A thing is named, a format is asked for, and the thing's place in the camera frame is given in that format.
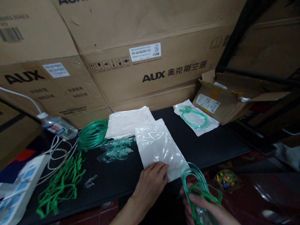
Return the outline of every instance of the paper label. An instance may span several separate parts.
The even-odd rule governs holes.
[[[160,43],[130,48],[129,52],[132,62],[162,56]]]
[[[59,62],[59,63],[52,63],[43,65],[43,67],[48,71],[48,73],[53,78],[60,78],[60,77],[68,77],[70,74],[66,70],[66,68]]]
[[[202,106],[203,108],[207,109],[211,113],[214,113],[220,105],[220,102],[217,102],[216,100],[207,97],[203,94],[198,95],[196,103]]]
[[[57,122],[54,125],[44,127],[44,128],[54,134],[63,134],[65,132],[67,132],[67,129],[64,128],[60,123],[62,123],[62,121]]]

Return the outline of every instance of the plastic bottle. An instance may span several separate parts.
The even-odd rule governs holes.
[[[57,134],[64,140],[69,140],[77,136],[78,130],[59,116],[49,116],[49,114],[42,112],[37,117],[42,120],[43,128]]]

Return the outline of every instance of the right hand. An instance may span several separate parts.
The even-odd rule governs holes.
[[[187,188],[189,188],[192,183],[187,183]],[[187,197],[183,186],[181,187],[180,194],[183,195],[183,204],[185,206],[185,215],[187,217],[187,224],[194,225],[194,220],[192,218],[192,209],[188,203]],[[209,203],[204,198],[199,195],[189,194],[190,200],[201,208],[207,209],[216,219],[219,225],[241,225],[229,212],[224,209],[223,206],[217,203]]]

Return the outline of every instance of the bottle label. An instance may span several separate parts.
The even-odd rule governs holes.
[[[67,132],[67,129],[64,128],[62,125],[60,125],[59,123],[60,123],[60,121],[51,126],[45,127],[45,128],[54,134],[63,134],[65,132]]]

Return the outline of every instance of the white power cord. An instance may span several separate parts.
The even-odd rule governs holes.
[[[58,148],[58,146],[60,145],[60,143],[61,143],[62,141],[67,142],[67,143],[71,146],[71,148],[70,148],[70,150],[69,150],[68,152],[67,152],[66,150],[64,150],[64,149]],[[15,196],[17,196],[17,195],[19,195],[19,194],[22,194],[22,193],[24,193],[24,192],[26,192],[26,191],[28,191],[28,190],[30,190],[30,189],[36,188],[36,186],[38,186],[38,185],[44,183],[46,180],[48,180],[50,177],[52,177],[52,176],[55,174],[55,172],[56,172],[57,170],[59,170],[59,169],[67,162],[67,160],[70,159],[70,158],[73,156],[73,154],[74,154],[74,152],[75,152],[75,150],[76,150],[76,148],[77,148],[77,142],[78,142],[78,141],[76,141],[76,142],[74,143],[74,145],[72,146],[72,144],[69,143],[69,142],[66,141],[66,140],[59,140],[59,137],[56,135],[56,136],[53,138],[53,140],[52,140],[51,148],[50,148],[48,151],[46,151],[46,152],[44,152],[44,153],[42,153],[42,154],[36,156],[36,157],[39,157],[39,156],[41,156],[41,155],[49,154],[49,155],[50,155],[50,159],[49,159],[49,161],[48,161],[47,167],[48,167],[49,170],[52,170],[52,171],[51,171],[50,173],[48,173],[47,175],[45,175],[45,176],[43,176],[43,177],[40,177],[40,178],[38,178],[38,179],[31,180],[31,181],[22,181],[21,178],[20,178],[20,173],[21,173],[22,170],[26,170],[26,169],[27,169],[27,167],[29,166],[29,162],[30,162],[30,161],[29,161],[29,162],[25,165],[25,169],[23,168],[23,169],[20,171],[20,173],[18,174],[16,181],[17,181],[17,180],[19,180],[19,181],[18,181],[16,184],[19,184],[19,183],[30,183],[30,182],[38,181],[38,180],[41,180],[41,179],[44,179],[44,180],[42,180],[40,183],[34,185],[33,187],[31,187],[31,188],[29,188],[29,189],[27,189],[27,190],[25,190],[25,191],[18,192],[17,194],[15,194],[15,195],[13,195],[13,196],[11,196],[11,197],[9,197],[9,198],[6,198],[5,200],[0,201],[0,203],[3,202],[3,201],[6,201],[6,200],[8,200],[8,199],[11,199],[11,198],[13,198],[13,197],[15,197]],[[53,158],[52,155],[53,155],[53,152],[55,152],[55,151],[64,151],[65,154],[64,154],[62,157],[59,157],[59,158]],[[64,157],[64,160],[63,160],[63,162],[62,162],[61,164],[59,164],[56,168],[50,168],[49,164],[50,164],[50,161],[51,161],[51,160],[58,160],[58,159],[61,159],[61,158],[63,158],[63,157]]]
[[[35,105],[35,107],[37,108],[38,112],[39,112],[39,113],[42,113],[40,107],[37,105],[37,103],[36,103],[32,98],[30,98],[30,97],[28,97],[28,96],[26,96],[26,95],[23,95],[23,94],[14,92],[14,91],[10,91],[10,90],[5,89],[5,88],[3,88],[3,87],[0,87],[0,89],[1,89],[1,90],[4,90],[4,91],[7,91],[7,92],[10,92],[10,93],[13,93],[13,94],[16,94],[16,95],[19,95],[19,96],[22,96],[22,97],[24,97],[24,98],[29,99],[29,100],[32,101],[32,103]]]

